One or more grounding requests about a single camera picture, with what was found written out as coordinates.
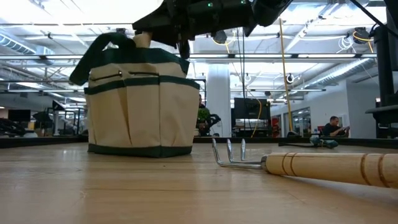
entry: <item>bag handle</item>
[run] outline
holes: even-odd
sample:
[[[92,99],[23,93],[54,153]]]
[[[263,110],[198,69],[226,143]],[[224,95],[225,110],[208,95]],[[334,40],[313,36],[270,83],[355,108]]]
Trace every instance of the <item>bag handle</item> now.
[[[101,34],[94,40],[86,53],[82,56],[74,71],[70,75],[69,81],[76,85],[84,85],[90,76],[92,62],[109,43],[117,45],[120,49],[124,50],[133,50],[136,48],[136,43],[124,34],[117,32]]]

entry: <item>white column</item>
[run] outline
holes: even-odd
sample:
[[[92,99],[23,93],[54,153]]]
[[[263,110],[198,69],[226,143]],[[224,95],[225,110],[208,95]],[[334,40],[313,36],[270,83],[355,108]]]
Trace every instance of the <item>white column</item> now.
[[[221,122],[214,125],[210,133],[218,133],[224,138],[231,137],[231,92],[228,64],[210,64],[206,80],[206,107],[211,114],[217,114],[221,118]]]

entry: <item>wooden table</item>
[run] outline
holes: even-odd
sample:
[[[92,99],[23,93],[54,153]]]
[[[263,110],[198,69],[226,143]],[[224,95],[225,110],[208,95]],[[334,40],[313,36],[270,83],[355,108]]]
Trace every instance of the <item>wooden table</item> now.
[[[225,145],[218,147],[226,160]],[[398,222],[398,190],[218,167],[210,144],[168,159],[88,154],[86,148],[0,149],[0,223]],[[247,144],[248,158],[272,151],[311,150]],[[398,153],[348,146],[317,152]]]

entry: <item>canvas bag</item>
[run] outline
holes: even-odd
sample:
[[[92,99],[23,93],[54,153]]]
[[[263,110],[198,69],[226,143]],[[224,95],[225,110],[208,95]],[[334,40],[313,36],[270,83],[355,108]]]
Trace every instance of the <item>canvas bag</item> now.
[[[106,41],[119,48],[102,50]],[[146,157],[190,153],[199,85],[185,78],[188,66],[162,49],[138,48],[121,34],[99,36],[70,77],[78,85],[88,80],[89,152]]]

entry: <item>metal rake tines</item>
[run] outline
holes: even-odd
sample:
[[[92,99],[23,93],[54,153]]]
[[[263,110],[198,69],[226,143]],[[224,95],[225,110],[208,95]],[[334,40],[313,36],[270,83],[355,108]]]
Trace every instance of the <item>metal rake tines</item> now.
[[[232,144],[231,144],[231,141],[229,139],[227,139],[227,143],[226,143],[229,162],[221,161],[220,155],[218,154],[217,142],[216,142],[215,139],[212,139],[212,141],[213,141],[214,157],[215,157],[216,162],[217,162],[217,164],[219,166],[221,166],[221,167],[238,167],[238,168],[246,168],[246,169],[262,169],[261,168],[261,162],[234,161]],[[246,149],[246,143],[244,142],[244,140],[242,140],[241,157],[242,157],[243,152],[246,152],[245,149]]]

